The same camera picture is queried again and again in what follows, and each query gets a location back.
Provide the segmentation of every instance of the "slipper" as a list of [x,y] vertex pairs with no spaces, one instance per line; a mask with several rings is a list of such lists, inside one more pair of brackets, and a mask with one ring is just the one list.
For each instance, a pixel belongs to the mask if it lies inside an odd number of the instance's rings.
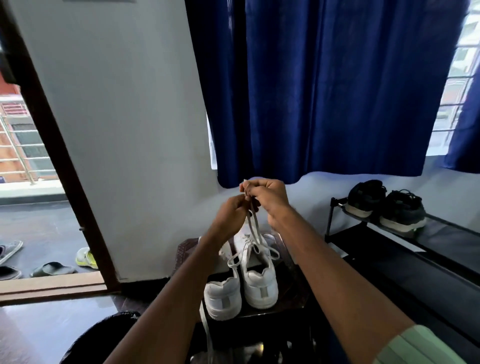
[[0,265],[20,250],[24,242],[17,240],[12,243],[0,244]]
[[64,266],[59,262],[50,262],[42,265],[35,269],[30,276],[32,278],[36,277],[49,277],[49,276],[60,276],[62,274],[73,274],[77,270],[73,267]]
[[0,267],[0,280],[19,279],[21,275],[22,272],[17,268],[9,266]]
[[82,248],[77,252],[75,262],[80,267],[91,267],[93,269],[98,269],[95,258],[93,258],[93,254],[89,247]]

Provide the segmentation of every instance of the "black sneaker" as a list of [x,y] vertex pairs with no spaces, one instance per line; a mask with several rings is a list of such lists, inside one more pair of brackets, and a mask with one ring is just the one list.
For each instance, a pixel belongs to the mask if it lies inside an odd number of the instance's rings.
[[386,197],[380,223],[399,232],[409,232],[427,223],[421,198],[409,190],[392,191]]
[[350,190],[345,210],[359,218],[367,218],[373,210],[380,207],[381,202],[385,199],[386,191],[382,181],[360,182]]

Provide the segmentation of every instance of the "hand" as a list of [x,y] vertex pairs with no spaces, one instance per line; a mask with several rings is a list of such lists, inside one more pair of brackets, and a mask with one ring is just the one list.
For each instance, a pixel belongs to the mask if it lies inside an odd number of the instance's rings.
[[268,212],[268,223],[276,229],[275,216],[285,208],[291,208],[288,203],[285,184],[279,180],[251,180],[240,183],[240,192],[247,191],[247,200],[254,196],[253,204],[259,204]]
[[210,235],[221,246],[239,232],[248,213],[249,202],[244,194],[230,197],[220,206],[206,235]]

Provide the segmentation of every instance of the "sneaker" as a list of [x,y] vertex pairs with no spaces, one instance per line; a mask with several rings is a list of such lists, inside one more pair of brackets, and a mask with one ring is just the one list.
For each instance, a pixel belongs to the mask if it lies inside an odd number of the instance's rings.
[[[226,242],[218,252],[225,265],[232,258],[230,244]],[[222,282],[210,281],[205,285],[204,299],[208,314],[214,320],[234,318],[241,310],[240,277],[237,267],[229,269],[230,277]]]
[[426,212],[421,198],[409,190],[392,191],[386,197],[380,223],[399,232],[408,232],[425,226]]
[[359,218],[367,218],[385,199],[386,191],[379,180],[357,183],[348,194],[345,210]]
[[12,255],[18,252],[24,242],[17,240],[12,243],[0,244],[0,265],[5,263]]
[[[240,265],[244,284],[243,291],[247,303],[258,309],[272,307],[278,299],[278,284],[272,259],[280,254],[268,246],[260,234],[255,234],[246,225],[233,237],[237,253],[230,260],[231,265]],[[235,257],[239,261],[233,264]]]

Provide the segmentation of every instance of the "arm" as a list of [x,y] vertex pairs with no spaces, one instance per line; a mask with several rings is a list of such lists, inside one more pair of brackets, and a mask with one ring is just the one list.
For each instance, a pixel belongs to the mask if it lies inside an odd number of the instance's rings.
[[242,227],[244,195],[220,208],[208,232],[104,364],[184,363],[205,284],[218,251]]
[[295,256],[352,363],[371,364],[391,339],[414,325],[378,289],[335,253],[289,204],[280,181],[246,181]]

